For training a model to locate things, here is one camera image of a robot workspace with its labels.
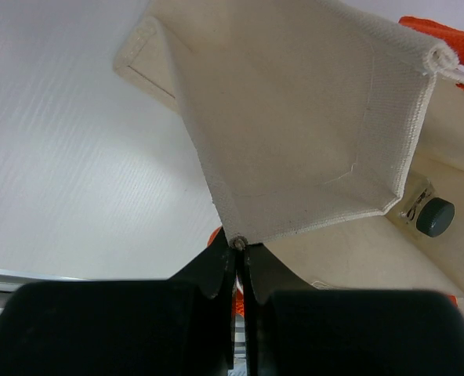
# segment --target white surface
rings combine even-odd
[[[464,2],[347,0],[464,28]],[[166,277],[219,225],[179,116],[115,53],[147,0],[0,0],[0,268]]]

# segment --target black cap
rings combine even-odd
[[[435,197],[422,209],[417,218],[417,230],[428,237],[439,237],[450,226],[455,216],[455,206]]]

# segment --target bottle cap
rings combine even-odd
[[[455,206],[442,198],[429,201],[417,218],[417,230],[428,237],[439,237],[450,226]]]

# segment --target bottle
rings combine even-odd
[[[454,216],[455,206],[436,195],[429,179],[413,171],[408,173],[403,198],[386,214],[394,225],[414,238],[440,236]]]

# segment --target beige fabric bag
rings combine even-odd
[[[229,240],[401,197],[444,42],[337,1],[156,0],[115,60],[182,114]]]

